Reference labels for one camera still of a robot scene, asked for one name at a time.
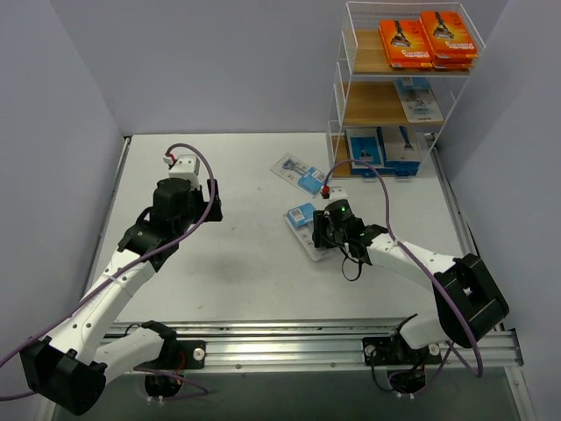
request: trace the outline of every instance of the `gray wall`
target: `gray wall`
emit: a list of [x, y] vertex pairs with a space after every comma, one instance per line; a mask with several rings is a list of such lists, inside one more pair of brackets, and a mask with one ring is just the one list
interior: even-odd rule
[[52, 3], [126, 134], [325, 131], [344, 0]]
[[479, 250], [510, 303], [543, 420], [559, 419], [561, 384], [560, 14], [557, 0], [510, 0], [441, 145]]
[[[45, 0], [0, 2], [0, 354], [79, 298], [123, 138]], [[27, 390], [17, 357], [0, 395]], [[36, 398], [0, 403], [32, 417]]]

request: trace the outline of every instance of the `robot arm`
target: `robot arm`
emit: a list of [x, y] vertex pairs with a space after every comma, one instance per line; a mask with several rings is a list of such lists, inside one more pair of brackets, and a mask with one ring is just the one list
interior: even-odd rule
[[[427, 275], [397, 246], [387, 228], [364, 225], [345, 199], [337, 200], [314, 214], [315, 247], [338, 247], [359, 265], [376, 265], [392, 270], [427, 287]], [[508, 305], [478, 256], [463, 258], [433, 253], [402, 241], [434, 275], [460, 310], [476, 340], [481, 339], [508, 314]], [[417, 314], [398, 331], [398, 339], [415, 351], [450, 340], [463, 347], [470, 342], [458, 318], [440, 293], [435, 293], [437, 312]]]
[[[105, 333], [142, 285], [150, 280], [179, 246], [155, 254], [118, 278], [113, 274], [142, 255], [178, 239], [208, 203], [198, 182], [199, 159], [182, 155], [167, 162], [169, 178], [160, 180], [153, 205], [141, 212], [124, 234], [109, 265], [86, 296], [108, 278], [112, 283], [75, 314], [20, 353], [28, 386], [75, 415], [86, 412], [105, 385], [139, 364], [169, 360], [177, 353], [175, 331], [150, 321], [127, 337], [101, 346]], [[215, 182], [215, 199], [204, 222], [222, 220]]]

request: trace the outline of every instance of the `blue and white package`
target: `blue and white package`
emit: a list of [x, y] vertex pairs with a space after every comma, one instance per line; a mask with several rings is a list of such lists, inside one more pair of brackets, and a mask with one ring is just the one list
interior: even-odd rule
[[323, 186], [325, 174], [315, 167], [311, 167], [290, 153], [285, 154], [271, 167], [271, 171], [280, 178], [315, 196]]
[[[380, 174], [393, 173], [393, 170], [388, 171], [384, 168], [380, 141], [375, 127], [346, 129], [345, 136], [349, 143], [351, 159], [372, 165]], [[357, 162], [351, 164], [351, 174], [373, 176], [373, 172], [366, 165]]]
[[301, 204], [287, 212], [290, 224], [298, 229], [303, 225], [309, 224], [314, 221], [314, 211], [316, 208], [310, 202]]
[[430, 89], [429, 79], [426, 77], [400, 77], [397, 80], [397, 88], [400, 91]]
[[378, 139], [386, 168], [393, 168], [397, 176], [417, 174], [421, 153], [413, 128], [402, 125], [378, 127]]

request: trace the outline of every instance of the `black cable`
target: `black cable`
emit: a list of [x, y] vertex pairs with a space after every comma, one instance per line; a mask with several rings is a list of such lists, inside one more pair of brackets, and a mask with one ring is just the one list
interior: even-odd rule
[[401, 329], [409, 320], [411, 320], [411, 319], [413, 319], [413, 318], [416, 318], [417, 316], [418, 316], [417, 313], [412, 314], [411, 316], [409, 316], [408, 318], [406, 318], [405, 320], [403, 320], [402, 322], [400, 322], [400, 323], [395, 327], [395, 330], [399, 332], [400, 329]]
[[[349, 281], [349, 282], [355, 282], [355, 281], [358, 280], [358, 278], [362, 275], [362, 265], [363, 265], [363, 262], [362, 262], [362, 261], [355, 261], [355, 260], [351, 259], [351, 258], [349, 257], [349, 255], [348, 255], [347, 253], [345, 253], [345, 252], [343, 252], [343, 254], [344, 254], [344, 259], [343, 259], [343, 262], [341, 263], [341, 273], [343, 274], [344, 278], [345, 278], [347, 281]], [[344, 272], [344, 263], [345, 263], [346, 261], [348, 261], [348, 260], [352, 261], [353, 263], [357, 263], [357, 264], [359, 265], [359, 272], [357, 273], [357, 275], [356, 275], [354, 278], [349, 278], [349, 277], [346, 275], [346, 273]]]
[[394, 388], [394, 390], [396, 392], [399, 393], [403, 393], [403, 394], [409, 394], [409, 393], [415, 393], [417, 390], [419, 390], [420, 388], [415, 388], [415, 390], [410, 390], [407, 389], [406, 384], [407, 382], [412, 382], [412, 381], [416, 381], [417, 379], [420, 379], [421, 377], [424, 377], [424, 385], [426, 385], [426, 374], [423, 372], [420, 376], [418, 373], [418, 368], [424, 364], [427, 360], [427, 358], [429, 357], [429, 351], [427, 350], [426, 354], [423, 355], [419, 361], [409, 370], [407, 370], [406, 372], [403, 372], [401, 374], [395, 375], [394, 377], [392, 377], [392, 381], [390, 381], [390, 385], [392, 386], [392, 388]]
[[123, 337], [125, 337], [125, 336], [129, 333], [129, 330], [130, 330], [133, 326], [142, 327], [142, 326], [140, 326], [140, 323], [131, 323], [131, 324], [128, 325], [127, 328], [124, 330]]
[[376, 387], [378, 389], [380, 389], [382, 392], [393, 392], [394, 388], [391, 389], [384, 389], [380, 386], [380, 384], [378, 383], [378, 380], [376, 379], [376, 372], [374, 371], [374, 353], [376, 352], [376, 350], [372, 351], [370, 353], [370, 372], [372, 373], [372, 378], [374, 380], [374, 384], [376, 385]]

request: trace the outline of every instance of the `white wire rack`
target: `white wire rack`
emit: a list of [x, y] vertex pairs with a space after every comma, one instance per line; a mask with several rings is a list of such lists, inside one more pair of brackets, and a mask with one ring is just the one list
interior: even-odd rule
[[[349, 117], [348, 114], [350, 114], [348, 111], [351, 111], [349, 107], [349, 97], [352, 94], [352, 98], [354, 98], [357, 90], [360, 90], [360, 87], [355, 89], [356, 85], [353, 85], [353, 83], [380, 83], [391, 91], [392, 88], [390, 85], [399, 77], [428, 77], [438, 107], [444, 116], [444, 123], [451, 115], [458, 95], [465, 86], [465, 81], [470, 72], [393, 69], [387, 65], [383, 53], [380, 53], [382, 50], [380, 50], [381, 44], [379, 41], [378, 29], [381, 20], [418, 19], [420, 13], [423, 11], [458, 12], [465, 26], [470, 31], [473, 42], [478, 48], [478, 52], [481, 54], [485, 49], [483, 39], [480, 37], [475, 25], [460, 3], [347, 3], [344, 10], [343, 29], [341, 32], [341, 42], [333, 82], [330, 117], [328, 119], [326, 131], [330, 164], [337, 161], [337, 152], [339, 152], [340, 155], [339, 159], [342, 159], [341, 156], [343, 156], [343, 154], [340, 151], [341, 147], [347, 148], [344, 130], [349, 127], [364, 127], [361, 123], [354, 121], [356, 119], [347, 118]], [[367, 38], [366, 41], [363, 38], [364, 44], [361, 44], [360, 37], [365, 37], [365, 34], [370, 38]], [[372, 56], [373, 49], [376, 48], [378, 49], [378, 55]], [[365, 66], [364, 60], [362, 60], [365, 57], [369, 60], [372, 58], [374, 65]], [[376, 92], [374, 90], [373, 95], [366, 96], [366, 98], [361, 97], [359, 101], [361, 105], [364, 105], [368, 100], [376, 101], [376, 99]], [[375, 118], [373, 121], [377, 123], [372, 125], [408, 125], [407, 121], [396, 123], [391, 119], [387, 122], [383, 122], [380, 118]], [[430, 150], [437, 143], [438, 136], [443, 126], [444, 124], [415, 126], [422, 162], [425, 162], [429, 157]], [[434, 139], [434, 141], [431, 141], [428, 145], [424, 140], [425, 133], [431, 133]]]
[[[485, 49], [485, 43], [479, 35], [477, 28], [473, 24], [469, 15], [460, 3], [363, 3], [349, 2], [346, 4], [343, 19], [343, 41], [345, 58], [349, 63], [349, 68], [353, 72], [355, 60], [358, 56], [359, 38], [357, 30], [374, 29], [378, 30], [380, 21], [386, 19], [418, 19], [423, 11], [456, 11], [462, 17], [465, 26], [472, 35], [473, 42], [479, 52]], [[423, 75], [439, 77], [439, 74]], [[387, 76], [395, 77], [394, 72], [387, 72]]]

